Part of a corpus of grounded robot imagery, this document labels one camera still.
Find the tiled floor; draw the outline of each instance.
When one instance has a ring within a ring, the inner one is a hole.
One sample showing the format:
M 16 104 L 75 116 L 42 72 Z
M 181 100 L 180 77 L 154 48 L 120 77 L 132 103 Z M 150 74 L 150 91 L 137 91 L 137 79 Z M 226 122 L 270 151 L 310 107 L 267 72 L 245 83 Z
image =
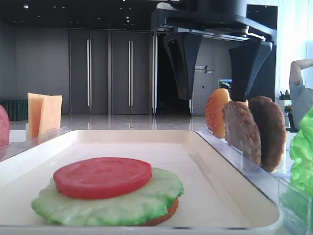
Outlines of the tiled floor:
M 25 130 L 27 121 L 11 122 L 12 130 Z M 141 129 L 141 130 L 192 130 L 206 127 L 204 117 L 149 116 L 149 115 L 68 115 L 62 116 L 61 127 L 67 130 L 84 129 Z

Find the ceiling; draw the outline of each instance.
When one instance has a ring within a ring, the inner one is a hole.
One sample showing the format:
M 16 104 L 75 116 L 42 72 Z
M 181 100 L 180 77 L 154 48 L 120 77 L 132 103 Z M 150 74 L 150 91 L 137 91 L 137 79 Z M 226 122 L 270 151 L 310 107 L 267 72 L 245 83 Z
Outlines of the ceiling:
M 159 2 L 161 1 L 0 0 L 0 19 L 20 27 L 149 30 L 151 13 Z

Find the tray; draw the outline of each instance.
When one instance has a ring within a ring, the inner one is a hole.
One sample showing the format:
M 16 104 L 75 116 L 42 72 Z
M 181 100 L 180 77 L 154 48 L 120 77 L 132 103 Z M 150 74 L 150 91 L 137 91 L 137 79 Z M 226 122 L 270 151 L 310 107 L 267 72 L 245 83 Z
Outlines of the tray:
M 175 216 L 157 227 L 46 225 L 30 202 L 60 167 L 93 157 L 129 157 L 176 173 L 185 187 Z M 71 131 L 0 163 L 0 234 L 275 234 L 283 213 L 199 134 Z

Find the top bun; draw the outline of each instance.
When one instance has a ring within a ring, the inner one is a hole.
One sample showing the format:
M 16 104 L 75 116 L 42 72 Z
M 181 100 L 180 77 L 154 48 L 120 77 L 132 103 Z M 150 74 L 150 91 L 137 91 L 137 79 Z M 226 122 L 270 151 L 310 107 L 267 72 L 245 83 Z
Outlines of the top bun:
M 212 93 L 205 107 L 207 127 L 219 139 L 225 137 L 225 124 L 222 109 L 229 101 L 230 96 L 228 90 L 220 88 Z

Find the screen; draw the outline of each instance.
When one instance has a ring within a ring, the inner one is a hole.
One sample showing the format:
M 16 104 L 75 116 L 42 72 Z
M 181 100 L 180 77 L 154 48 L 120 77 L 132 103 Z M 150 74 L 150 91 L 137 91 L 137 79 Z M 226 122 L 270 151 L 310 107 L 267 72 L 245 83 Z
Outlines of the screen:
M 219 79 L 219 88 L 230 89 L 231 79 Z

